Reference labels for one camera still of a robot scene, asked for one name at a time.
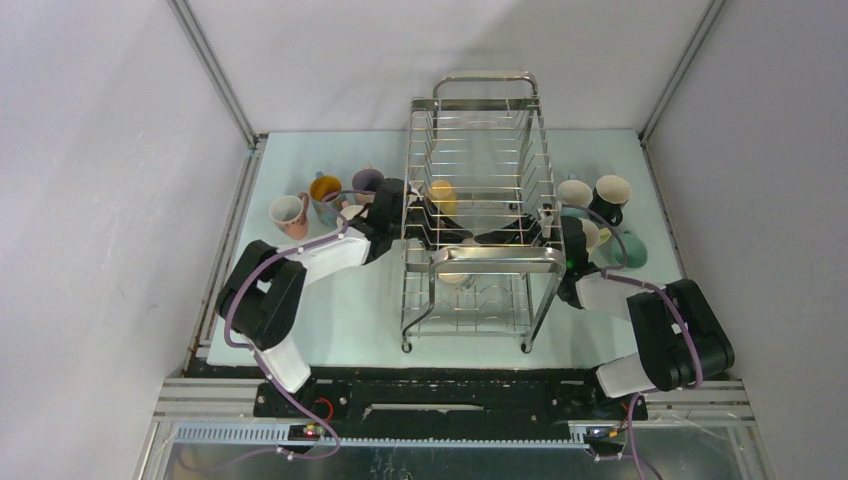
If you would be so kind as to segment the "orange yellow mug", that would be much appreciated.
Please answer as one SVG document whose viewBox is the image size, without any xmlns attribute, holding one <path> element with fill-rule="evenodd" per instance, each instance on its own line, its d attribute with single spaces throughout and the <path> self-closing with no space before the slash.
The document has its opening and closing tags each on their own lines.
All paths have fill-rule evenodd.
<svg viewBox="0 0 848 480">
<path fill-rule="evenodd" d="M 450 182 L 442 179 L 433 180 L 428 187 L 427 197 L 442 214 L 455 215 L 457 213 L 457 195 Z"/>
</svg>

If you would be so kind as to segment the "cream seahorse pattern mug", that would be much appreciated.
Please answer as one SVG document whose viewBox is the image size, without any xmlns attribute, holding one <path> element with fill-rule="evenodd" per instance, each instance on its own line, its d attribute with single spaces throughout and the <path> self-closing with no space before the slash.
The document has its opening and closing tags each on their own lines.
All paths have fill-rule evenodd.
<svg viewBox="0 0 848 480">
<path fill-rule="evenodd" d="M 452 288 L 467 289 L 474 284 L 476 276 L 468 273 L 439 273 L 438 280 Z"/>
</svg>

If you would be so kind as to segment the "light blue faceted mug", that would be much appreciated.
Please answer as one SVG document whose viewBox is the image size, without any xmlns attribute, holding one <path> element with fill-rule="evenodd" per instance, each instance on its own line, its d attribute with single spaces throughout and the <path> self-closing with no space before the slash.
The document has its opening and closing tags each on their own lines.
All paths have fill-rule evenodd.
<svg viewBox="0 0 848 480">
<path fill-rule="evenodd" d="M 559 184 L 557 195 L 562 216 L 588 218 L 585 209 L 593 199 L 593 190 L 588 184 L 576 178 L 569 178 Z"/>
</svg>

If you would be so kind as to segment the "pale yellow faceted mug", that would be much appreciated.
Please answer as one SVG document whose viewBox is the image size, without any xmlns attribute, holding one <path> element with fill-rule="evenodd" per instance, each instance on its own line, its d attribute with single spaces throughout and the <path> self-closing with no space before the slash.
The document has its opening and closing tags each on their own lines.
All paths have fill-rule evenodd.
<svg viewBox="0 0 848 480">
<path fill-rule="evenodd" d="M 589 254 L 594 252 L 599 246 L 605 244 L 612 237 L 612 232 L 609 228 L 598 227 L 594 222 L 585 218 L 580 218 L 580 222 L 586 239 L 586 250 Z"/>
</svg>

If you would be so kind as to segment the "iridescent pale pink mug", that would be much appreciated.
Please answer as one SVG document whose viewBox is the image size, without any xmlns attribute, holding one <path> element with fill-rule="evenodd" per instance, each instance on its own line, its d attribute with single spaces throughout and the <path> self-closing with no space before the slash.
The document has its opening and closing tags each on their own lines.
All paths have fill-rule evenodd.
<svg viewBox="0 0 848 480">
<path fill-rule="evenodd" d="M 371 203 L 384 179 L 384 174 L 371 164 L 366 164 L 363 169 L 357 171 L 351 180 L 355 203 L 358 205 Z"/>
</svg>

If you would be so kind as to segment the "black mug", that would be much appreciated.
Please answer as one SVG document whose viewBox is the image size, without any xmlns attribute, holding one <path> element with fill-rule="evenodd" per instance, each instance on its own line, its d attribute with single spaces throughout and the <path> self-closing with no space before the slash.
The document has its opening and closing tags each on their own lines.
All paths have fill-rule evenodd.
<svg viewBox="0 0 848 480">
<path fill-rule="evenodd" d="M 600 215 L 612 226 L 623 221 L 623 209 L 632 193 L 630 183 L 617 175 L 605 175 L 599 178 L 593 189 L 593 197 L 588 208 Z"/>
</svg>

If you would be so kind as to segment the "green mug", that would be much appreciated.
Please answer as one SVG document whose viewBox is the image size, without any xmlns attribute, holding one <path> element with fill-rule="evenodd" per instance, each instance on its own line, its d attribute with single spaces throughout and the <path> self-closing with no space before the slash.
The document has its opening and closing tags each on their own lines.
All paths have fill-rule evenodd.
<svg viewBox="0 0 848 480">
<path fill-rule="evenodd" d="M 619 240 L 610 240 L 610 250 L 615 261 L 626 268 L 638 269 L 648 262 L 648 248 L 645 242 L 635 233 L 624 231 L 619 234 Z"/>
</svg>

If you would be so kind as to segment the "blue butterfly mug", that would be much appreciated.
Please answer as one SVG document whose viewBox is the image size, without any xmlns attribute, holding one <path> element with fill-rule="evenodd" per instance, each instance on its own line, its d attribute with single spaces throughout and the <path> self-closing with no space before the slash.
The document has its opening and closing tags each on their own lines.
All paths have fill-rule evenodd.
<svg viewBox="0 0 848 480">
<path fill-rule="evenodd" d="M 337 214 L 347 205 L 341 181 L 332 175 L 317 172 L 309 187 L 309 197 L 318 220 L 328 228 L 337 226 Z"/>
</svg>

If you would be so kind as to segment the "salmon dotted mug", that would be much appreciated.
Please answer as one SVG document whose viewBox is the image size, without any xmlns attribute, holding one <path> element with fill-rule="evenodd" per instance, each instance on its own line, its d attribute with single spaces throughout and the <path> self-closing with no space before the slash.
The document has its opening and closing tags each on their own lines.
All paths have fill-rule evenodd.
<svg viewBox="0 0 848 480">
<path fill-rule="evenodd" d="M 275 226 L 295 241 L 305 239 L 309 233 L 309 195 L 300 192 L 275 199 L 269 207 L 269 217 Z"/>
</svg>

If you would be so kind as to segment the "pink faceted mug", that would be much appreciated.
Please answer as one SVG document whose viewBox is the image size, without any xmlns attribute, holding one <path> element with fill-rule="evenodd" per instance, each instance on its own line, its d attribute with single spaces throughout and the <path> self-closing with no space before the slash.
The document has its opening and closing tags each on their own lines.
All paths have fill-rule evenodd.
<svg viewBox="0 0 848 480">
<path fill-rule="evenodd" d="M 363 212 L 363 210 L 364 210 L 363 205 L 358 205 L 358 204 L 349 205 L 349 206 L 344 207 L 341 210 L 340 214 L 345 221 L 350 222 L 354 217 L 361 214 Z"/>
</svg>

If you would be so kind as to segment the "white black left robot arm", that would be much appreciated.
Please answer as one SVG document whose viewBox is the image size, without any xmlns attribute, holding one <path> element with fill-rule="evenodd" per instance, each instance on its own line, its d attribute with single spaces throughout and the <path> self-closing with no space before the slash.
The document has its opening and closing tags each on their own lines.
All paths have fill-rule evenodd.
<svg viewBox="0 0 848 480">
<path fill-rule="evenodd" d="M 304 416 L 316 403 L 311 369 L 292 336 L 305 287 L 343 269 L 370 264 L 404 236 L 433 246 L 461 243 L 471 232 L 436 202 L 401 179 L 382 181 L 374 199 L 352 218 L 336 217 L 333 232 L 281 250 L 262 240 L 247 245 L 215 303 L 225 343 L 247 350 L 279 390 L 278 404 Z"/>
</svg>

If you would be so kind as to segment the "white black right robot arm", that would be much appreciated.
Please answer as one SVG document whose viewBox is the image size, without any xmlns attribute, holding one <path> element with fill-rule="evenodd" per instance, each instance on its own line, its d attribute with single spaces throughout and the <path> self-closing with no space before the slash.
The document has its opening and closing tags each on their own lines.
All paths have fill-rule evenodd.
<svg viewBox="0 0 848 480">
<path fill-rule="evenodd" d="M 729 370 L 735 351 L 699 285 L 688 278 L 656 284 L 621 275 L 615 266 L 598 267 L 589 255 L 599 234 L 590 221 L 563 216 L 557 227 L 529 217 L 475 237 L 488 245 L 526 245 L 535 238 L 561 242 L 566 271 L 558 297 L 631 324 L 636 351 L 594 369 L 581 392 L 585 411 L 606 418 L 624 396 L 698 387 Z"/>
</svg>

